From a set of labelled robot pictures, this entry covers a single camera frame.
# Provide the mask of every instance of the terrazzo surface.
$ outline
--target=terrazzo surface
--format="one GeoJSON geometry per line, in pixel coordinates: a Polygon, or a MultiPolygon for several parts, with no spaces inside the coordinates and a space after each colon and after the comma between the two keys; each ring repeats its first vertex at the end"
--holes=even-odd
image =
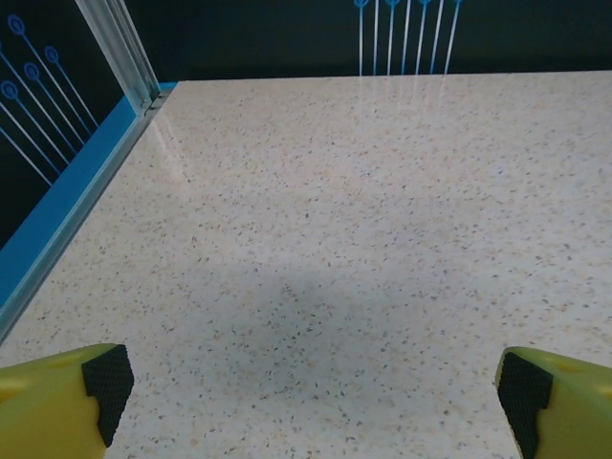
{"type": "Polygon", "coordinates": [[[108,459],[518,458],[505,346],[612,366],[612,73],[180,83],[0,348],[124,342],[108,459]]]}

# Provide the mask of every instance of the black rubber pad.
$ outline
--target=black rubber pad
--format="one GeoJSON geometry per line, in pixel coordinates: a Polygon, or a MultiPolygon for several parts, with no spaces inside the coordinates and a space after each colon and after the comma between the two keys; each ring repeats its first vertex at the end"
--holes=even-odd
{"type": "Polygon", "coordinates": [[[85,390],[99,405],[98,430],[106,447],[113,443],[121,414],[134,386],[134,375],[124,345],[81,365],[85,390]]]}
{"type": "Polygon", "coordinates": [[[517,354],[506,354],[497,395],[523,459],[536,458],[537,412],[548,407],[552,388],[553,375],[517,354]]]}

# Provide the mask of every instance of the blue circle design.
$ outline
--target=blue circle design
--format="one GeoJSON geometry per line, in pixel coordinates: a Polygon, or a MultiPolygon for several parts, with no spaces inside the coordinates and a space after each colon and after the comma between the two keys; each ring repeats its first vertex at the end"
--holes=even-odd
{"type": "Polygon", "coordinates": [[[23,66],[23,72],[24,74],[26,74],[26,77],[28,77],[32,81],[38,81],[38,79],[40,78],[38,67],[36,67],[31,62],[26,62],[26,65],[23,66]]]}
{"type": "Polygon", "coordinates": [[[9,14],[9,29],[11,29],[11,32],[13,32],[15,35],[26,34],[26,25],[16,14],[9,14]]]}
{"type": "Polygon", "coordinates": [[[52,64],[59,62],[59,53],[54,46],[45,46],[45,57],[52,64]]]}
{"type": "Polygon", "coordinates": [[[17,100],[19,93],[17,92],[17,86],[12,81],[5,79],[0,83],[0,92],[8,100],[17,100]]]}

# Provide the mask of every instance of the speckled countertop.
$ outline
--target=speckled countertop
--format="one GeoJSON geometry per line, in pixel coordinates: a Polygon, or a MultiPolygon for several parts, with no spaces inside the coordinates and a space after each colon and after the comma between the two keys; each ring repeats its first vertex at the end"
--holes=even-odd
{"type": "Polygon", "coordinates": [[[612,365],[612,73],[181,83],[0,348],[125,342],[110,459],[517,458],[505,346],[612,365]]]}

